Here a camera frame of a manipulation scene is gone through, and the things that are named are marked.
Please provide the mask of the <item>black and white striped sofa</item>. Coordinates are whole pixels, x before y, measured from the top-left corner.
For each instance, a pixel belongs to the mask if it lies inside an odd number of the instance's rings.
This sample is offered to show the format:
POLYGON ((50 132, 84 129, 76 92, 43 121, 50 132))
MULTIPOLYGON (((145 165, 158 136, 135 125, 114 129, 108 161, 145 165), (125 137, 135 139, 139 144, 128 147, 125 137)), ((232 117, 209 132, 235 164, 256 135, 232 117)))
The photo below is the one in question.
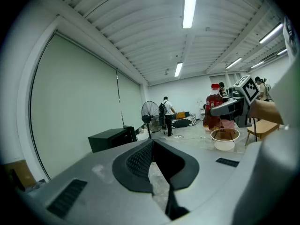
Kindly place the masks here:
POLYGON ((185 128, 196 125, 196 115, 192 112, 185 112, 184 119, 177 120, 176 116, 172 120, 172 128, 185 128))

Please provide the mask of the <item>black microwave oven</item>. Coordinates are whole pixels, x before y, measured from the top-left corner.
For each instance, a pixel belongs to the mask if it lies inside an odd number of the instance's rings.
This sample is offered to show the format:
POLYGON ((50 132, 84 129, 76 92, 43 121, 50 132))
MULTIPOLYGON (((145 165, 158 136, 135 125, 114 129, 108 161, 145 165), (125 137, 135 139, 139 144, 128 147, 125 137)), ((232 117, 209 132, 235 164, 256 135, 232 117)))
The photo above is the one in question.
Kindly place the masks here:
POLYGON ((114 128, 88 137, 93 153, 136 142, 134 127, 114 128))

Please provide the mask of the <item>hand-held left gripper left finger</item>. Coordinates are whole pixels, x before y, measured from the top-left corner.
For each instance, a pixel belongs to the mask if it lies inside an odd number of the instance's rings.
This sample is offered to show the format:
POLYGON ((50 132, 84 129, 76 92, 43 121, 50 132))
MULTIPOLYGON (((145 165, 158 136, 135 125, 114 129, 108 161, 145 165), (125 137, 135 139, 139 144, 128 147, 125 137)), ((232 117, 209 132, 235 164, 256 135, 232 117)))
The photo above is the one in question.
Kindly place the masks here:
POLYGON ((112 173, 129 191, 153 194, 153 186, 149 180, 152 160, 153 140, 147 139, 116 157, 112 164, 112 173))

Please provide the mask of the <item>round white side table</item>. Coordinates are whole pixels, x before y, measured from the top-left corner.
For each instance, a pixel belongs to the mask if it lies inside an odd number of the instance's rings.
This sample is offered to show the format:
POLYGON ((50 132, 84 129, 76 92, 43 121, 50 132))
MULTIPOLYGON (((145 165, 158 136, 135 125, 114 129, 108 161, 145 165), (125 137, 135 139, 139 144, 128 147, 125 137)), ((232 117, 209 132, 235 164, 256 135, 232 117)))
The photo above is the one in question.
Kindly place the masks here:
POLYGON ((220 128, 210 133, 214 141, 215 149, 220 151, 233 151, 235 147, 234 141, 240 136, 238 130, 233 128, 220 128))

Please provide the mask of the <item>person's white t-shirt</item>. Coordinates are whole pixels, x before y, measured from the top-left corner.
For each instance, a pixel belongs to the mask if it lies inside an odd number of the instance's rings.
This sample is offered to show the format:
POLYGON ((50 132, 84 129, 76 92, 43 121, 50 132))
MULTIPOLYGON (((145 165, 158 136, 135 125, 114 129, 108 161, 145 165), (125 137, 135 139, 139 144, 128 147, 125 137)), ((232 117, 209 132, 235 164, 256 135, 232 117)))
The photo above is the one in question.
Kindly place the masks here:
POLYGON ((285 17, 283 35, 289 66, 271 90, 272 119, 282 125, 300 127, 300 37, 288 17, 285 17))

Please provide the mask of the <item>grey roller blind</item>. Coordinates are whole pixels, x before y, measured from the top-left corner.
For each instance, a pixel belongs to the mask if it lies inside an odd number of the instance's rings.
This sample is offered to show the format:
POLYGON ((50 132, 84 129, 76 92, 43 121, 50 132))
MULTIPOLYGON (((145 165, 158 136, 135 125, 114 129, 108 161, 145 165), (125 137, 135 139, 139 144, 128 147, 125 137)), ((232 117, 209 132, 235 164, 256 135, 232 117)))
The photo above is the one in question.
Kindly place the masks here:
POLYGON ((124 125, 132 126, 137 130, 143 125, 141 115, 142 98, 139 84, 118 72, 118 88, 124 125))
POLYGON ((54 178, 91 153, 90 136, 122 127, 116 71, 54 35, 36 71, 31 123, 38 155, 54 178))

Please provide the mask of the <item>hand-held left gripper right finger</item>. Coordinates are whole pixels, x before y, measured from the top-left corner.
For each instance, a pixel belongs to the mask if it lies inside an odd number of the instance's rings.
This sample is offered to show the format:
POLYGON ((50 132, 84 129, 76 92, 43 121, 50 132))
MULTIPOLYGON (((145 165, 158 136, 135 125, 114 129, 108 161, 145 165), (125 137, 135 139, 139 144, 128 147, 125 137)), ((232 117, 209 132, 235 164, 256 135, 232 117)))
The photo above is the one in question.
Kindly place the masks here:
POLYGON ((159 139, 153 140, 153 161, 170 185, 165 214, 171 220, 188 214, 188 209, 178 205, 175 191, 188 188, 192 184, 199 173, 198 161, 159 139))

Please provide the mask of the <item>wooden chair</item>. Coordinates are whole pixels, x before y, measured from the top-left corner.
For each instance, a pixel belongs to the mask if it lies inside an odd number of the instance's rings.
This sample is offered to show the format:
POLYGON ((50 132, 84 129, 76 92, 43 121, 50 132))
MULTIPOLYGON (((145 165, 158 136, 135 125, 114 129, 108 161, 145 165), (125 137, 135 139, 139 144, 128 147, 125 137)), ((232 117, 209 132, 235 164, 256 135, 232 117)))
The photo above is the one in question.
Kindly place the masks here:
POLYGON ((269 122, 266 120, 259 120, 253 123, 251 127, 247 128, 247 139, 245 146, 248 145, 250 135, 255 136, 255 140, 262 140, 267 137, 272 132, 279 130, 280 125, 277 123, 269 122))

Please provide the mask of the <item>cardboard box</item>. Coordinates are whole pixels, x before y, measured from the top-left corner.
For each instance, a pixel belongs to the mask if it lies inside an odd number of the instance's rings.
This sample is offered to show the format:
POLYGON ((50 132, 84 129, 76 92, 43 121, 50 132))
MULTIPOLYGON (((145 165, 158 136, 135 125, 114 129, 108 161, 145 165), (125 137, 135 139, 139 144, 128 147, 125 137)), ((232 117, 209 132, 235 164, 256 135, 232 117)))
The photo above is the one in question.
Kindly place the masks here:
POLYGON ((25 191, 36 183, 25 160, 4 164, 2 168, 8 176, 10 183, 21 191, 25 191))

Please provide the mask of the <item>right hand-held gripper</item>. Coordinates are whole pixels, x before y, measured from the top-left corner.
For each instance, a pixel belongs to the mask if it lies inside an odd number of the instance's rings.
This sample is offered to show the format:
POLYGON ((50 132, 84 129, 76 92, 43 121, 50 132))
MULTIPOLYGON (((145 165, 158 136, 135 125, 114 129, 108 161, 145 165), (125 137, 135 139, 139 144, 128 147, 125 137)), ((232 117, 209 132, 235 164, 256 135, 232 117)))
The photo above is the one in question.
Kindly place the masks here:
POLYGON ((239 128, 249 127, 249 110, 259 95, 259 89, 250 75, 243 76, 229 88, 229 98, 210 109, 211 116, 232 115, 239 128))

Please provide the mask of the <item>red cola bottle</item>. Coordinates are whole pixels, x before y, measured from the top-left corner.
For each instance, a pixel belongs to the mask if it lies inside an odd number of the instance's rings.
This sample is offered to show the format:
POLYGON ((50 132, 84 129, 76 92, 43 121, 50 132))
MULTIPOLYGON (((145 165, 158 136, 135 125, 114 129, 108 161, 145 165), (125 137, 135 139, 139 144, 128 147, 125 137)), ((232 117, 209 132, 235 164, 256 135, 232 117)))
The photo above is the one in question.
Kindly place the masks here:
POLYGON ((220 116, 212 116, 210 113, 213 107, 216 107, 223 103, 223 98, 220 95, 219 90, 220 90, 220 85, 218 83, 213 83, 211 85, 211 92, 206 98, 203 126, 205 128, 208 128, 211 131, 219 129, 221 126, 220 116))

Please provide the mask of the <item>black standing fan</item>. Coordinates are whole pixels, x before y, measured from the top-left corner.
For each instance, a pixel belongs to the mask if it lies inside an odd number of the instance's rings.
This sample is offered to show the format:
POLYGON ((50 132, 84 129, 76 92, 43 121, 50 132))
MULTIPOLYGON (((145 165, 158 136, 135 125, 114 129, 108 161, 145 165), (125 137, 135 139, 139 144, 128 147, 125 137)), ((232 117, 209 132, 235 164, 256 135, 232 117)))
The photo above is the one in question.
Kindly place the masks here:
POLYGON ((146 101, 142 106, 141 115, 142 121, 146 124, 149 138, 152 133, 157 133, 162 129, 162 120, 156 103, 146 101))

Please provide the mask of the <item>person's right forearm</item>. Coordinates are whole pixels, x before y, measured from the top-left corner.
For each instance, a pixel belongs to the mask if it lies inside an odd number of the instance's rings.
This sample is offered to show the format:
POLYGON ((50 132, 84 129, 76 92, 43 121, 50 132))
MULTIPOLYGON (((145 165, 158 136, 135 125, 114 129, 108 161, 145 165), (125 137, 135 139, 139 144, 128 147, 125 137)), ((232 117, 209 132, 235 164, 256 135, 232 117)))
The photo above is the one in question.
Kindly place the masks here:
POLYGON ((249 109, 249 116, 283 125, 284 122, 274 102, 255 100, 249 109))

